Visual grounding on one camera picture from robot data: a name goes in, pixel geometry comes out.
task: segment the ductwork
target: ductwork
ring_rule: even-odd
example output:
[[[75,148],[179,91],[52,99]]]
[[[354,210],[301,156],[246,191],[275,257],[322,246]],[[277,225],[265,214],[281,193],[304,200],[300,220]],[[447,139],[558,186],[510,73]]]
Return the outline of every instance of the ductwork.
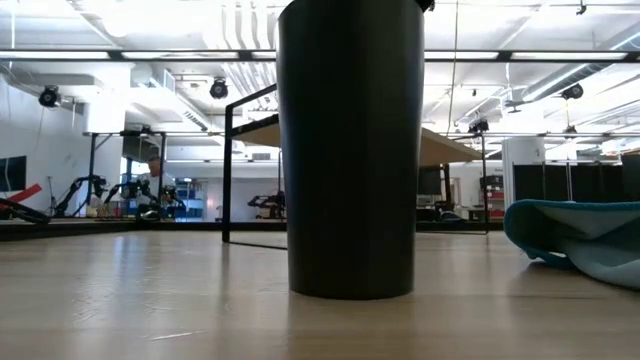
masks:
[[[640,49],[640,23],[635,24],[603,43],[597,50],[637,51],[638,49]],[[611,65],[612,64],[582,64],[564,66],[538,83],[524,89],[520,94],[521,101],[518,102],[514,99],[512,104],[519,105],[542,100],[599,73]]]

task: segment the fabric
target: fabric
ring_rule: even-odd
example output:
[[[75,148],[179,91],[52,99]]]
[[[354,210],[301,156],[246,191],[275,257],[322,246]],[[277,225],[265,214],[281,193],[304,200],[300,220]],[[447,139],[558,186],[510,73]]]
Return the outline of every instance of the fabric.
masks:
[[[158,196],[158,190],[159,189],[159,185],[160,185],[160,177],[159,176],[151,176],[150,173],[146,173],[146,174],[142,174],[140,176],[138,176],[138,180],[140,181],[145,181],[145,180],[149,180],[149,191],[151,191],[151,194],[153,196]],[[176,182],[173,181],[173,178],[168,176],[167,174],[164,174],[162,176],[162,187],[165,186],[176,186]],[[138,202],[138,205],[149,205],[151,203],[151,199],[149,199],[148,197],[142,195],[141,193],[138,193],[138,198],[136,200]]]
[[[505,233],[532,260],[640,290],[640,203],[519,201]]]

